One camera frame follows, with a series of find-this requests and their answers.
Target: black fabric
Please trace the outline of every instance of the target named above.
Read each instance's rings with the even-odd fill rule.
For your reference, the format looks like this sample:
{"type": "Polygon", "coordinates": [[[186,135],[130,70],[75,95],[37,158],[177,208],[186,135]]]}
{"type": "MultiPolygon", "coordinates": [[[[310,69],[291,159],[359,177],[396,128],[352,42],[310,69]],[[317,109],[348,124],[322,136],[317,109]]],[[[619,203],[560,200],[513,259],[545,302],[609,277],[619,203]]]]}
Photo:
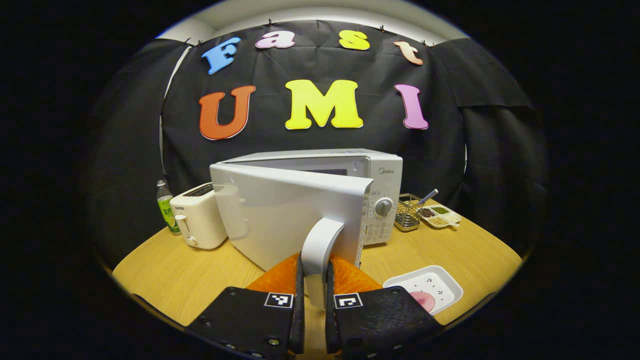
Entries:
{"type": "Polygon", "coordinates": [[[187,45],[155,40],[108,86],[96,106],[104,123],[88,180],[92,226],[109,266],[164,222],[155,202],[162,178],[158,122],[163,117],[166,178],[174,195],[210,181],[212,163],[264,151],[364,147],[403,158],[401,191],[425,196],[459,211],[522,255],[543,217],[546,157],[541,122],[509,72],[471,39],[424,46],[402,35],[347,22],[303,20],[257,26],[192,47],[167,81],[187,45]],[[339,32],[363,31],[371,47],[345,49],[339,32]],[[295,45],[257,49],[263,34],[287,30],[295,45]],[[202,55],[239,37],[233,62],[209,75],[202,55]],[[418,50],[422,66],[410,63],[394,41],[418,50]],[[358,83],[358,129],[319,127],[288,130],[291,91],[286,82],[308,79],[325,94],[338,79],[358,83]],[[404,127],[405,109],[396,84],[416,86],[426,130],[404,127]],[[218,122],[234,116],[231,90],[256,87],[247,124],[232,138],[200,134],[200,98],[225,93],[218,122]],[[465,171],[465,144],[468,163],[465,171]]]}
{"type": "Polygon", "coordinates": [[[469,38],[443,42],[433,52],[447,70],[458,106],[528,106],[529,97],[501,62],[469,38]]]}
{"type": "Polygon", "coordinates": [[[165,225],[156,202],[164,177],[159,114],[182,42],[153,40],[104,89],[89,121],[91,165],[85,182],[92,241],[114,268],[165,225]]]}
{"type": "Polygon", "coordinates": [[[236,156],[263,151],[364,147],[397,154],[404,159],[402,191],[435,197],[448,203],[462,182],[465,145],[460,112],[442,62],[432,48],[418,41],[378,29],[336,21],[282,22],[270,28],[257,26],[224,35],[194,47],[172,79],[163,107],[164,164],[177,192],[210,181],[209,165],[236,156]],[[363,31],[371,47],[366,51],[345,49],[338,33],[363,31]],[[257,49],[256,41],[270,31],[296,34],[287,49],[257,49]],[[234,61],[213,75],[202,54],[232,38],[234,61]],[[401,54],[394,41],[406,41],[418,49],[424,65],[416,66],[401,54]],[[288,130],[291,91],[286,82],[309,79],[323,94],[338,79],[358,83],[355,90],[359,129],[339,129],[315,122],[304,130],[288,130]],[[404,127],[404,104],[396,84],[416,86],[429,129],[404,127]],[[246,127],[236,136],[208,140],[200,134],[199,99],[224,92],[218,122],[228,124],[235,100],[229,94],[239,86],[253,85],[246,127]]]}
{"type": "Polygon", "coordinates": [[[467,171],[455,210],[523,255],[547,205],[547,147],[541,119],[524,106],[462,108],[467,171]]]}

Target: yellow letter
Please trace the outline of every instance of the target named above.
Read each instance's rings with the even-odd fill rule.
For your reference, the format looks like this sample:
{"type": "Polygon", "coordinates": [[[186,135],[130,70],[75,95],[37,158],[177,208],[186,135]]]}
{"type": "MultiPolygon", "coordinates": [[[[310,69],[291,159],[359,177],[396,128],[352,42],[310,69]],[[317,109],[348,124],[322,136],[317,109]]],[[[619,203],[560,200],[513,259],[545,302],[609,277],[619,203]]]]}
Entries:
{"type": "Polygon", "coordinates": [[[360,31],[342,30],[338,36],[341,37],[340,45],[347,49],[366,50],[369,48],[369,42],[364,40],[367,35],[360,31]]]}
{"type": "Polygon", "coordinates": [[[336,80],[324,96],[310,80],[292,80],[285,87],[291,90],[291,119],[284,125],[287,129],[308,129],[311,126],[307,108],[316,124],[324,127],[334,107],[335,117],[331,125],[362,127],[362,119],[358,117],[356,108],[355,90],[358,84],[354,81],[336,80]]]}

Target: microwave control knob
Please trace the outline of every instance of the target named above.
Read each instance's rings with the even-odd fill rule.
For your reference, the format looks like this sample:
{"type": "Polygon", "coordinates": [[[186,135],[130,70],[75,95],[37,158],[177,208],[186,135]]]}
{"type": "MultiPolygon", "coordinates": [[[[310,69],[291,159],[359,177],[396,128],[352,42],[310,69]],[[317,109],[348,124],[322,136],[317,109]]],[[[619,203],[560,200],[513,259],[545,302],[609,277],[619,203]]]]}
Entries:
{"type": "Polygon", "coordinates": [[[193,236],[187,236],[185,241],[187,241],[187,244],[191,246],[198,246],[198,242],[193,238],[193,236]]]}
{"type": "Polygon", "coordinates": [[[394,203],[388,197],[383,197],[376,202],[375,212],[378,216],[385,217],[391,211],[394,203]]]}

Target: plastic bottle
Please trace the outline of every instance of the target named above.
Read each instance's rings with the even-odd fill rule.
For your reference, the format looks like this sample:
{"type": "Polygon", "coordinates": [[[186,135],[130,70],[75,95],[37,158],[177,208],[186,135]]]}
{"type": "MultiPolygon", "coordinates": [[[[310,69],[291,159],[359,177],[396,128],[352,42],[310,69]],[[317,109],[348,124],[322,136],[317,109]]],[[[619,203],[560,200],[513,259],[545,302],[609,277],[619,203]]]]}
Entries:
{"type": "Polygon", "coordinates": [[[171,211],[171,205],[169,205],[169,200],[173,198],[173,195],[169,192],[169,189],[166,187],[166,182],[164,180],[158,180],[158,205],[160,206],[160,212],[164,217],[164,222],[169,227],[169,230],[173,235],[180,235],[180,227],[178,227],[178,223],[175,221],[173,217],[173,212],[171,211]]]}

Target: white divided dish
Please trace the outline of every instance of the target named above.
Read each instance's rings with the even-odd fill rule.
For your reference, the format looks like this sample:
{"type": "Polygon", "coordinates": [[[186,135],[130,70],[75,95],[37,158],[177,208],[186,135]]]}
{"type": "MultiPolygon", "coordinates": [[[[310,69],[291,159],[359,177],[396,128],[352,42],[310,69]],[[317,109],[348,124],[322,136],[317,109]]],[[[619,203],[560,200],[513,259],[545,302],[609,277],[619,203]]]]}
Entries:
{"type": "MultiPolygon", "coordinates": [[[[445,220],[446,222],[452,222],[452,223],[458,223],[458,222],[460,222],[460,220],[462,220],[462,217],[457,212],[449,209],[448,207],[446,207],[444,205],[429,205],[429,206],[423,207],[423,209],[429,209],[429,210],[431,210],[432,213],[436,214],[436,216],[430,217],[431,219],[433,219],[433,218],[442,218],[442,220],[445,220]],[[443,208],[443,209],[447,210],[448,213],[439,214],[433,208],[443,208]]],[[[433,224],[432,222],[429,221],[430,218],[422,217],[422,219],[424,219],[430,226],[437,227],[437,228],[442,228],[442,227],[449,226],[448,224],[447,225],[436,225],[436,224],[433,224]]]]}
{"type": "Polygon", "coordinates": [[[398,275],[385,281],[383,288],[402,286],[406,291],[423,291],[436,300],[429,314],[435,315],[455,304],[464,291],[442,266],[431,265],[407,274],[398,275]]]}

